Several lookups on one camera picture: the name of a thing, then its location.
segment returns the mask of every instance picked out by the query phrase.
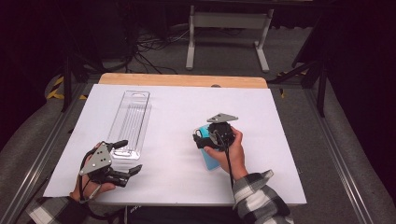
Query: clear plastic tray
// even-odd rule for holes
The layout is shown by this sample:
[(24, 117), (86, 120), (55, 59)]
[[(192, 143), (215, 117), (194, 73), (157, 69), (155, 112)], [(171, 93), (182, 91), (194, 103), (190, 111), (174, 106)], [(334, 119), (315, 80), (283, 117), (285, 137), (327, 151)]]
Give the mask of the clear plastic tray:
[(128, 145), (111, 151), (113, 159), (138, 160), (149, 123), (149, 92), (126, 91), (111, 126), (107, 142), (128, 140)]

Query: human hand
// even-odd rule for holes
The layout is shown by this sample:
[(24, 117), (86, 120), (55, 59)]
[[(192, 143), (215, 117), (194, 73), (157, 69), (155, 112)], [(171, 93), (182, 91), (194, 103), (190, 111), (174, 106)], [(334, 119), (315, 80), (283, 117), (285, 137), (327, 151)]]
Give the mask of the human hand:
[[(90, 158), (91, 158), (91, 156), (89, 156), (87, 158), (87, 160), (85, 160), (85, 164), (90, 160)], [(102, 186), (100, 186), (97, 183), (91, 182), (88, 175), (83, 175), (81, 179), (82, 179), (82, 187), (84, 188), (86, 186), (83, 190), (84, 198), (86, 198), (86, 199), (88, 199), (92, 195), (94, 195), (93, 198), (96, 198), (99, 194), (104, 193), (106, 191), (113, 190), (116, 188), (116, 186), (112, 183), (104, 183), (104, 184), (102, 184)], [(73, 192), (70, 192), (70, 195), (69, 195), (76, 202), (79, 202), (79, 200), (80, 200), (80, 198), (79, 198), (79, 180), (80, 180), (80, 178), (78, 176), (75, 189)]]
[[(245, 167), (245, 153), (244, 148), (242, 147), (243, 135), (234, 127), (231, 127), (231, 129), (233, 130), (235, 139), (233, 140), (233, 143), (230, 145), (229, 148), (230, 164), (233, 172), (233, 179), (236, 181), (247, 175), (248, 171)], [(204, 150), (209, 156), (211, 156), (213, 159), (217, 160), (220, 163), (221, 168), (225, 172), (230, 173), (225, 152), (216, 151), (212, 147), (204, 147)]]

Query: blue object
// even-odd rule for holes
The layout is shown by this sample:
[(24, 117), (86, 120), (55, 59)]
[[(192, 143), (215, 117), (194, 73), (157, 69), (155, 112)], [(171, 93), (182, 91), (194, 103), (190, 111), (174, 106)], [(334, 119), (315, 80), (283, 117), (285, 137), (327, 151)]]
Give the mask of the blue object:
[[(207, 130), (207, 127), (209, 127), (209, 124), (206, 124), (205, 126), (202, 126), (201, 128), (199, 128), (199, 131), (201, 132), (202, 137), (209, 137), (209, 131)], [(200, 150), (202, 152), (202, 156), (204, 157), (207, 170), (211, 171), (211, 170), (214, 170), (220, 166), (219, 162), (216, 161), (215, 159), (211, 158), (205, 152), (205, 150), (203, 148), (200, 148)]]

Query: plaid sleeve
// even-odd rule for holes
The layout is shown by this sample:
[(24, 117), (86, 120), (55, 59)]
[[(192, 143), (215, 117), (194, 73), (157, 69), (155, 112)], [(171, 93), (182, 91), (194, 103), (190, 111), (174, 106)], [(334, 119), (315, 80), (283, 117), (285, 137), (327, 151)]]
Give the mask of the plaid sleeve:
[(246, 223), (293, 223), (288, 206), (266, 185), (273, 175), (272, 170), (250, 174), (233, 185), (234, 209)]
[(82, 223), (86, 210), (70, 197), (40, 198), (27, 211), (35, 223)]

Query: white tabletop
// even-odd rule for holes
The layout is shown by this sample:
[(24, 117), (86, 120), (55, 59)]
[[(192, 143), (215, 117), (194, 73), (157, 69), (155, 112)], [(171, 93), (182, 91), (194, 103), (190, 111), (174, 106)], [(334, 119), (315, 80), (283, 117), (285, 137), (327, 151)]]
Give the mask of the white tabletop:
[(288, 204), (306, 203), (272, 93), (268, 89), (94, 85), (44, 196), (68, 195), (84, 155), (107, 139), (125, 91), (149, 91), (152, 105), (138, 175), (125, 188), (102, 194), (99, 203), (140, 205), (230, 205), (227, 173), (207, 171), (192, 131), (218, 113), (244, 134), (250, 173), (272, 169), (268, 185)]

